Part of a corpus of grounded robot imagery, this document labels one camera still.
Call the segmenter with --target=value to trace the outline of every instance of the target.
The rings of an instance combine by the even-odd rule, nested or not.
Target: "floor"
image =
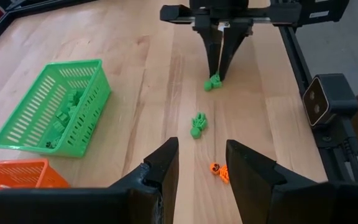
[[[350,1],[340,22],[302,27],[296,36],[313,75],[343,73],[358,94],[358,1]]]
[[[159,21],[163,4],[186,2],[100,0],[14,21],[0,36],[0,128],[46,63],[101,58],[112,95],[86,155],[48,156],[52,167],[72,186],[106,187],[177,136],[175,223],[239,223],[230,186],[209,171],[211,162],[225,163],[227,139],[317,182],[327,177],[279,30],[256,24],[223,88],[207,93],[199,35],[190,26]],[[191,119],[198,111],[209,126],[194,140]],[[0,149],[0,160],[36,157]]]

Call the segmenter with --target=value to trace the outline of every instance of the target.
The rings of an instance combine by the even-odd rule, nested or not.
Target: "wooden tabletop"
[[[251,0],[264,7],[266,0]],[[327,179],[276,27],[256,24],[224,86],[203,90],[206,51],[191,26],[159,21],[163,4],[96,1],[14,21],[0,37],[0,128],[46,63],[101,58],[113,90],[82,159],[49,157],[75,187],[106,187],[171,136],[180,144],[175,223],[240,223],[230,185],[209,171],[235,139],[284,167]],[[201,139],[191,119],[206,113]],[[0,160],[40,155],[0,149]]]

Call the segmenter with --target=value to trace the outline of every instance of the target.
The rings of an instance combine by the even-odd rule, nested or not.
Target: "orange basket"
[[[66,187],[70,185],[49,166],[47,159],[0,161],[0,189]]]

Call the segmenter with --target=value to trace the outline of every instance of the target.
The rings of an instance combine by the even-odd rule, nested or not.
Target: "green basket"
[[[70,92],[81,96],[72,111]],[[101,60],[46,65],[1,128],[0,148],[82,157],[110,92]],[[66,128],[57,128],[57,114],[69,112]],[[56,146],[48,147],[53,140]]]

